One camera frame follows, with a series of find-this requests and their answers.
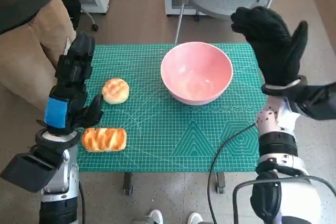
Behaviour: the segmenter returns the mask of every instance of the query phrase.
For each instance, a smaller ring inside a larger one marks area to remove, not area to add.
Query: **sneaker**
[[[155,221],[157,224],[163,224],[163,217],[162,213],[159,210],[153,210],[149,213],[150,217]]]
[[[198,224],[203,221],[202,216],[198,212],[193,212],[189,218],[187,224]]]

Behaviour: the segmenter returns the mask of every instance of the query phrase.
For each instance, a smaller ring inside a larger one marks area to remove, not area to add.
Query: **green cutting mat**
[[[104,104],[97,127],[122,127],[126,149],[118,153],[89,153],[80,145],[81,171],[205,172],[220,145],[252,124],[265,104],[261,77],[249,44],[214,44],[230,57],[233,80],[216,101],[204,106],[182,104],[168,93],[160,75],[171,44],[96,45],[93,73],[87,82],[88,103],[111,78],[130,86],[128,100]],[[255,128],[238,136],[220,155],[216,171],[252,171],[258,159]]]

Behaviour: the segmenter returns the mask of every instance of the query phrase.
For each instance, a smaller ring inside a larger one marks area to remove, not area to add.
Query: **floor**
[[[302,19],[309,24],[309,42],[302,59],[301,73],[311,83],[335,80],[336,56],[314,0],[274,0],[272,8],[278,11],[291,31]],[[95,33],[97,43],[171,43],[176,31],[176,17],[166,17],[164,0],[111,0],[106,15],[95,15],[100,29]],[[89,30],[85,16],[81,30]],[[229,22],[202,18],[195,23],[186,17],[181,28],[181,42],[201,40],[208,42],[244,41],[232,33]],[[0,86],[0,169],[18,152],[27,151],[34,143],[39,129],[35,119],[41,112]],[[300,117],[296,135],[299,155],[310,174],[321,176],[336,185],[336,121],[316,122]],[[254,173],[226,175],[225,195],[213,195],[218,223],[232,223],[232,191],[240,182],[253,179]],[[192,211],[202,213],[210,221],[206,200],[206,173],[136,174],[134,194],[123,195],[122,174],[81,173],[86,196],[87,223],[128,223],[150,209],[160,209],[165,223],[186,223]],[[336,200],[324,186],[316,184],[323,202],[321,223],[334,223]],[[249,205],[250,189],[239,193],[240,223],[261,223]],[[2,223],[37,223],[39,195],[25,192],[0,180],[0,216]]]

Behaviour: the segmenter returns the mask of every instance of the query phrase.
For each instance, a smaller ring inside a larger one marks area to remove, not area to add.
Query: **round bun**
[[[88,152],[118,152],[126,147],[124,129],[88,128],[82,136],[82,145]]]
[[[130,94],[130,87],[124,80],[113,78],[106,82],[101,93],[109,104],[123,103]]]

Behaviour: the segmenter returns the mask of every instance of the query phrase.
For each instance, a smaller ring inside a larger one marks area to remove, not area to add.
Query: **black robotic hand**
[[[306,21],[301,21],[290,36],[280,15],[261,6],[240,7],[231,20],[232,30],[243,34],[252,46],[266,84],[286,86],[298,79],[308,37]]]

